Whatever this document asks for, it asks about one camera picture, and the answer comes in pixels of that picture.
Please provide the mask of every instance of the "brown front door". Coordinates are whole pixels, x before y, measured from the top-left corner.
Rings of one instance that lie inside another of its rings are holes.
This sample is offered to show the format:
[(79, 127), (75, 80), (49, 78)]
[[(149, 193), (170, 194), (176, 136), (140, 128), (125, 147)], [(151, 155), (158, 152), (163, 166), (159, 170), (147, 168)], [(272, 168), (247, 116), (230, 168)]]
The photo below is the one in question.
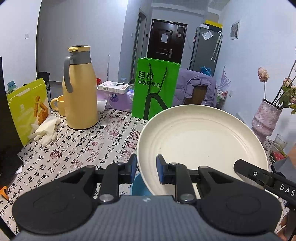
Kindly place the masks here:
[(152, 20), (147, 58), (181, 63), (187, 24)]

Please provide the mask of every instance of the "human hand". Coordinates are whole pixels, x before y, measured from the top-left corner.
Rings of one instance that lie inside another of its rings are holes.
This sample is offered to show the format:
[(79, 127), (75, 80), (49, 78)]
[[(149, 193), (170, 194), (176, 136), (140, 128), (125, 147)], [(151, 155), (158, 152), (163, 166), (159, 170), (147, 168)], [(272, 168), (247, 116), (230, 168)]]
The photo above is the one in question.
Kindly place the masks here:
[[(283, 227), (287, 224), (288, 221), (288, 215), (285, 215), (284, 218), (281, 220), (280, 222), (280, 226)], [(283, 227), (278, 233), (278, 237), (280, 237), (283, 241), (288, 241), (287, 238), (285, 237), (285, 231), (286, 231), (286, 227)], [(296, 241), (296, 235), (294, 235), (294, 237), (292, 238), (291, 241)]]

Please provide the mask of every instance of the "finger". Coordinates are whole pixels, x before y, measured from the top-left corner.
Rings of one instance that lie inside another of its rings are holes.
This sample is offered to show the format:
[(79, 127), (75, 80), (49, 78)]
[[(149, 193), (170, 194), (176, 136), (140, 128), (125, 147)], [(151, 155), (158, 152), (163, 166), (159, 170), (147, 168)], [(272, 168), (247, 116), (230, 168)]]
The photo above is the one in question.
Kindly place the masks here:
[(286, 224), (287, 224), (287, 221), (288, 221), (288, 215), (285, 215), (284, 217), (283, 217), (283, 219), (281, 220), (281, 222), (280, 222), (280, 226), (282, 227), (282, 226), (285, 226)]
[(281, 238), (281, 240), (283, 241), (287, 241), (287, 238), (285, 237), (285, 230), (286, 230), (286, 227), (282, 228), (278, 233), (278, 237)]

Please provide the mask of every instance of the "green paper bag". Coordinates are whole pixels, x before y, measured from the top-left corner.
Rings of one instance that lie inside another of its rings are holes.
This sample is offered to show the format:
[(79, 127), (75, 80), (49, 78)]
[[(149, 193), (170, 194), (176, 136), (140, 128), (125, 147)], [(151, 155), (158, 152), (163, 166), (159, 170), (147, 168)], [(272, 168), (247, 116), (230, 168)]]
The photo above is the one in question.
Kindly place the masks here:
[(150, 120), (172, 106), (180, 64), (139, 58), (132, 116)]

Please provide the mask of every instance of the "white glove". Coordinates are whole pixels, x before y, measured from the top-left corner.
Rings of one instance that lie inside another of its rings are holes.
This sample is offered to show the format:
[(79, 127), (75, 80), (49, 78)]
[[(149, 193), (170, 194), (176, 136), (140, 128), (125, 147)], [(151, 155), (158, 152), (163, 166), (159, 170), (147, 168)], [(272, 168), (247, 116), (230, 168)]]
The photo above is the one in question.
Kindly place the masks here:
[(50, 141), (55, 140), (57, 137), (57, 132), (54, 130), (55, 126), (61, 122), (61, 119), (50, 115), (46, 120), (40, 125), (31, 124), (35, 132), (28, 136), (29, 139), (34, 138), (35, 141), (41, 139), (41, 145), (46, 146)]

